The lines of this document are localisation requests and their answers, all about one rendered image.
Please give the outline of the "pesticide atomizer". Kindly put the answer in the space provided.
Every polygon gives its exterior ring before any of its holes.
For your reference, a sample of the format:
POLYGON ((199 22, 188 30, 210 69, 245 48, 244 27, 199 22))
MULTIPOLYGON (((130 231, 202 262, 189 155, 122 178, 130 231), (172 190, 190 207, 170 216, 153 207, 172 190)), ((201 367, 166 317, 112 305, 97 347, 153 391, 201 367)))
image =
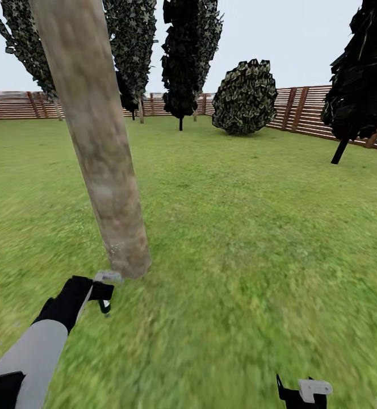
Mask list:
POLYGON ((99 299, 98 302, 99 302, 100 310, 102 311, 102 313, 106 314, 110 312, 111 310, 110 301, 99 299))

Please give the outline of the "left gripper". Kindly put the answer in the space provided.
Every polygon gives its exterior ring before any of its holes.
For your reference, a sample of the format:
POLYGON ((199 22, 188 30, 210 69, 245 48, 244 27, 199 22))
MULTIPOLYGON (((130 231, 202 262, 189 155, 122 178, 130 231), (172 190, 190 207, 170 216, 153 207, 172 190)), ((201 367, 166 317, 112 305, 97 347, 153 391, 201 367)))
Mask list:
POLYGON ((99 282, 97 284, 97 293, 94 294, 93 300, 98 300, 98 299, 103 299, 109 301, 112 297, 112 292, 113 292, 113 286, 112 285, 104 285, 103 283, 99 282))

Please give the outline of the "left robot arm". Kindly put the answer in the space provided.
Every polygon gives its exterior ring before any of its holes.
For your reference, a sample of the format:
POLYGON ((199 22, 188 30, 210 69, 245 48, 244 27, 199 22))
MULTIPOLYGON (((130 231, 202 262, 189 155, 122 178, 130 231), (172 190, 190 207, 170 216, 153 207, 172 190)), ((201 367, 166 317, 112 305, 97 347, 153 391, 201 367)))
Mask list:
POLYGON ((0 409, 43 409, 68 333, 87 301, 109 301, 120 273, 100 269, 94 280, 74 276, 0 359, 0 409))

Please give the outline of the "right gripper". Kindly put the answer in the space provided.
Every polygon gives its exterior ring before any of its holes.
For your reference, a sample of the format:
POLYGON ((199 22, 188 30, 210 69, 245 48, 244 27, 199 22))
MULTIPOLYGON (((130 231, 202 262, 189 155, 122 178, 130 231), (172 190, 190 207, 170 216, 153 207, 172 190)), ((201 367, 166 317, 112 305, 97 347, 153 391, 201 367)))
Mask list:
POLYGON ((280 377, 277 375, 279 383, 279 395, 281 400, 285 400, 287 409, 326 409, 326 397, 314 394, 314 403, 305 403, 297 390, 285 389, 280 377))

